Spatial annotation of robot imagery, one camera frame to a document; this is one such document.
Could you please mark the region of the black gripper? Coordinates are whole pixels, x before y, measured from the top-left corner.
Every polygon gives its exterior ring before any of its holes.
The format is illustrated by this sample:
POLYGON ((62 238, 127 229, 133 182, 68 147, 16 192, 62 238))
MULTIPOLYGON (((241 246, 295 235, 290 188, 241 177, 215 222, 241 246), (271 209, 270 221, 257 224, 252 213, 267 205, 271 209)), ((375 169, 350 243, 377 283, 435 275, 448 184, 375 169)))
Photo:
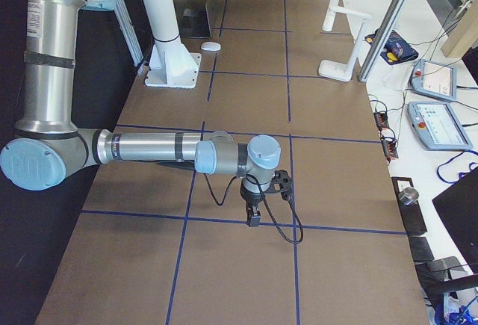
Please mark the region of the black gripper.
POLYGON ((240 195, 246 203, 246 224, 250 226, 252 221, 252 226, 259 226, 261 213, 258 210, 260 203, 263 202, 262 195, 249 191, 243 185, 240 186, 240 195))

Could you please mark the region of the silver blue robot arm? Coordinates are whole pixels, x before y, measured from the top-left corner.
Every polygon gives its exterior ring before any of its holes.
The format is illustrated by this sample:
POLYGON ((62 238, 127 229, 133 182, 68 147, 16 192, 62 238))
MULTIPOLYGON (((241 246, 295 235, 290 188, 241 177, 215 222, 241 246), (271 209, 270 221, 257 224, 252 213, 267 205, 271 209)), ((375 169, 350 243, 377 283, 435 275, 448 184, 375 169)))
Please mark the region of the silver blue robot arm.
POLYGON ((16 186, 42 191, 94 164, 167 162, 199 173, 240 179, 246 222, 257 226, 260 205, 274 192, 281 148, 271 136, 248 143, 216 131, 112 133, 80 129, 71 120, 78 13, 112 10, 117 0, 28 0, 25 108, 15 137, 1 151, 1 170, 16 186))

